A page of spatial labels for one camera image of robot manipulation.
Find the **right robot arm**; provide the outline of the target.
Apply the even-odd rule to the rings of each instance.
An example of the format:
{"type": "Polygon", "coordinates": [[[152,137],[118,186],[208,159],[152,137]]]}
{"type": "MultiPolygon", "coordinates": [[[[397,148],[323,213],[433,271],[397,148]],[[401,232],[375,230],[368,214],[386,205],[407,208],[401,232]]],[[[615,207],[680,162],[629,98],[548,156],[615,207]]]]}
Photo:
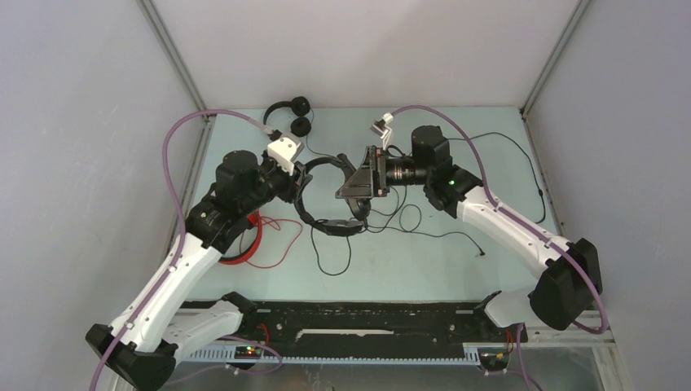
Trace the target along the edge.
{"type": "Polygon", "coordinates": [[[408,156],[389,156],[382,147],[368,147],[362,164],[336,197],[371,200],[387,196],[391,187],[420,185],[437,210],[512,251],[537,282],[533,288],[493,293],[482,302],[473,327],[483,340],[495,340],[507,327],[534,319],[559,331],[578,325],[581,313],[601,299],[595,245],[553,234],[508,207],[480,178],[454,164],[439,127],[414,129],[411,144],[408,156]]]}

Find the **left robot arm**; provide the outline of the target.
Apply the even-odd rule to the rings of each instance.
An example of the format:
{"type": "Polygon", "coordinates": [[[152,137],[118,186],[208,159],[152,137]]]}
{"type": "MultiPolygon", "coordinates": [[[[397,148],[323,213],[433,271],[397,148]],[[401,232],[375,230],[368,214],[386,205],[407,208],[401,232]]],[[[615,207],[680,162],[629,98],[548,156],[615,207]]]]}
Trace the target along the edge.
{"type": "Polygon", "coordinates": [[[86,334],[99,365],[137,390],[161,389],[184,358],[220,337],[254,335],[254,304],[236,292],[186,321],[171,321],[200,278],[250,228],[249,215],[275,198],[294,202],[309,180],[302,163],[269,151],[261,159],[230,152],[215,176],[146,287],[109,325],[95,324],[86,334]]]}

